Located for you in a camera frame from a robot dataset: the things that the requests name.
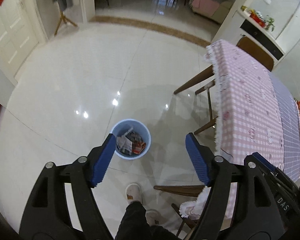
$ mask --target white slipper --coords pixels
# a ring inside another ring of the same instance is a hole
[[[150,209],[146,212],[146,220],[149,226],[159,225],[160,213],[157,210]]]
[[[141,189],[137,183],[131,183],[126,188],[128,203],[139,201],[142,204]]]

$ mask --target chair backrest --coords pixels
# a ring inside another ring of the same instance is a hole
[[[243,38],[241,38],[237,44],[237,47],[248,53],[250,56],[254,57],[269,71],[272,71],[274,66],[273,58],[271,58],[268,53],[266,53],[248,37],[244,36]]]

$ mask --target potted plant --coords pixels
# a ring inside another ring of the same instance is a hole
[[[268,18],[266,19],[266,27],[265,30],[269,31],[269,29],[271,28],[271,32],[274,31],[274,19],[272,17],[270,17],[269,15],[267,15]]]

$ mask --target black drawer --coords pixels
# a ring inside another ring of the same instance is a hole
[[[274,45],[273,42],[269,40],[268,37],[265,36],[251,22],[245,20],[240,28],[249,33],[257,41],[259,41],[277,60],[283,57],[283,53],[279,50],[279,48]]]

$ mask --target person's leg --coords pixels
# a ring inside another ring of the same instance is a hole
[[[152,239],[155,240],[180,240],[179,237],[175,236],[173,233],[161,226],[151,226],[150,232]]]
[[[180,240],[167,229],[159,226],[158,218],[160,214],[156,210],[148,210],[146,212],[146,220],[150,226],[150,232],[153,240]]]
[[[150,226],[146,221],[146,210],[142,205],[138,184],[126,188],[129,206],[124,214],[115,240],[151,240]]]

